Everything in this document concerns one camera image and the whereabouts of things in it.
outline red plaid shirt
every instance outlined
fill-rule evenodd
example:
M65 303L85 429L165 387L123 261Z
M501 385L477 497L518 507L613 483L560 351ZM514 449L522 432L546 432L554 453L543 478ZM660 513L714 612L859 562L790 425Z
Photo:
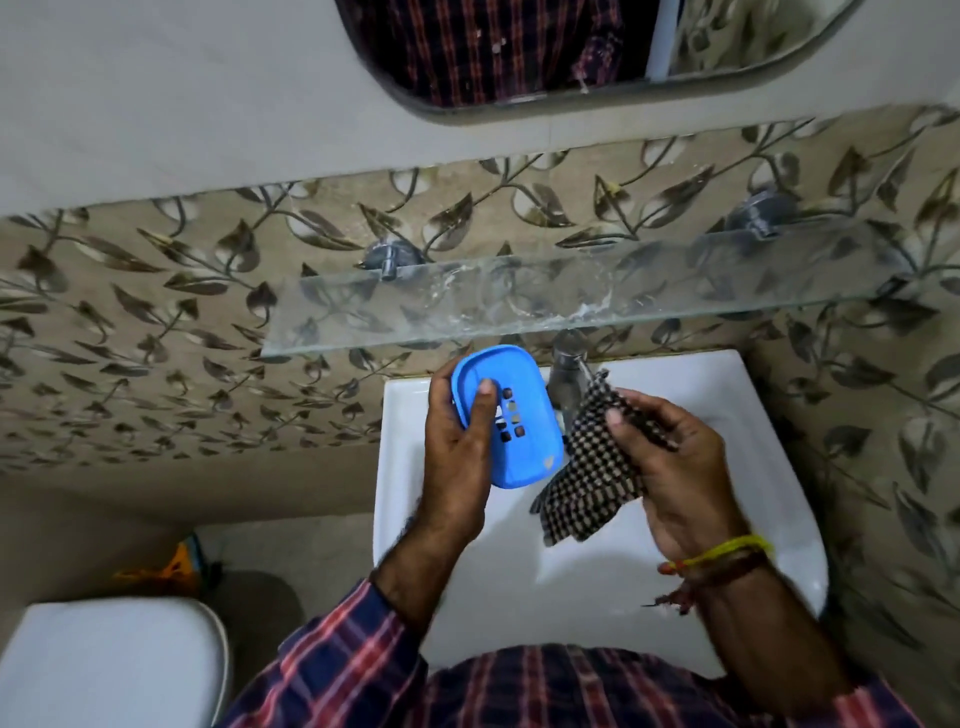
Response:
M918 728L881 681L810 720L742 716L693 673L651 655L510 647L427 679L419 641L369 581L280 646L219 728L635 726Z
M619 0L387 0L387 21L402 84L441 107L608 84L623 49Z

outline washcloth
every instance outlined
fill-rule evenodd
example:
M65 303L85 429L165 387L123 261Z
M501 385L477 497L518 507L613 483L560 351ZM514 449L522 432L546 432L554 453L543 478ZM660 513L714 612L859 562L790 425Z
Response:
M607 410L624 419L655 445L676 449L659 423L632 407L598 372L565 438L569 461L551 478L530 507L540 516L543 542L552 546L567 536L585 541L600 530L624 503L643 495L640 473L607 429Z

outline mirror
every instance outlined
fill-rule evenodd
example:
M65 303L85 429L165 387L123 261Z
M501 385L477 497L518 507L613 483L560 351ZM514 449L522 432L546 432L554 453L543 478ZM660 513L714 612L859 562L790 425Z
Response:
M782 59L856 0L337 0L407 106L456 113L636 93Z

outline soap dish lid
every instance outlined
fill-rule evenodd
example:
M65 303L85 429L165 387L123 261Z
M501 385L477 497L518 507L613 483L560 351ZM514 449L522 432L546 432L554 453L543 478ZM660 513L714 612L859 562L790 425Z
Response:
M483 379L496 382L499 404L491 433L493 485L521 488L558 470L564 438L534 357L509 344L465 357L450 378L464 427Z

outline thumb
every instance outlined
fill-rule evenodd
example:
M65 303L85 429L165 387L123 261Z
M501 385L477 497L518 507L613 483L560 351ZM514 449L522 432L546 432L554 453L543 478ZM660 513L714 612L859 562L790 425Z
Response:
M496 383L492 379L484 379L477 387L470 409L470 425L467 428L468 437L484 446L490 444L493 417L496 415Z
M618 409L607 410L607 429L614 441L642 473L653 473L666 451L647 440L646 436L623 418Z

